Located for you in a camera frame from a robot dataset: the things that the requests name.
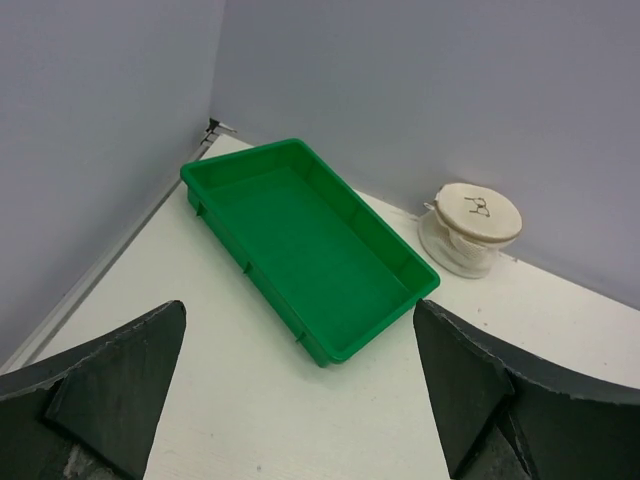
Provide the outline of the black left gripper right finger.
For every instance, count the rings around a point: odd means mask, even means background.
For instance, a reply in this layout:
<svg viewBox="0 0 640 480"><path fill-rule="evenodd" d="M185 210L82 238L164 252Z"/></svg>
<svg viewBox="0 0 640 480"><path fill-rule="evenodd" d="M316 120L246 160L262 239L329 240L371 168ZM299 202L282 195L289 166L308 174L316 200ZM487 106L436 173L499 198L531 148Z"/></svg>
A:
<svg viewBox="0 0 640 480"><path fill-rule="evenodd" d="M452 479L636 479L638 390L578 373L432 301L413 324Z"/></svg>

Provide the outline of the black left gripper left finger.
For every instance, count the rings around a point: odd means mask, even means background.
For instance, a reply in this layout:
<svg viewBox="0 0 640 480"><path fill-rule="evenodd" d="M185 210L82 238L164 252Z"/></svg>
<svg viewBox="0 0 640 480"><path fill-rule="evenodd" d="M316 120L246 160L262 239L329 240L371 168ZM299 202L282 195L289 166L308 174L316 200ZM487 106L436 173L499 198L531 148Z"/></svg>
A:
<svg viewBox="0 0 640 480"><path fill-rule="evenodd" d="M185 330L174 300L2 375L2 478L143 478Z"/></svg>

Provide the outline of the white round mesh laundry bag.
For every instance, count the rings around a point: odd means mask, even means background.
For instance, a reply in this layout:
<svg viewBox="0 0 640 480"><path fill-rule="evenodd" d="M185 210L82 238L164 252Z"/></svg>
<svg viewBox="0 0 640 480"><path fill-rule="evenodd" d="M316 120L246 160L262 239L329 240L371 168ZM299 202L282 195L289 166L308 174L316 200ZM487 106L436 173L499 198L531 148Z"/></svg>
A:
<svg viewBox="0 0 640 480"><path fill-rule="evenodd" d="M418 221L424 250L451 273L481 279L498 254L523 228L516 206L499 192L468 183L448 183Z"/></svg>

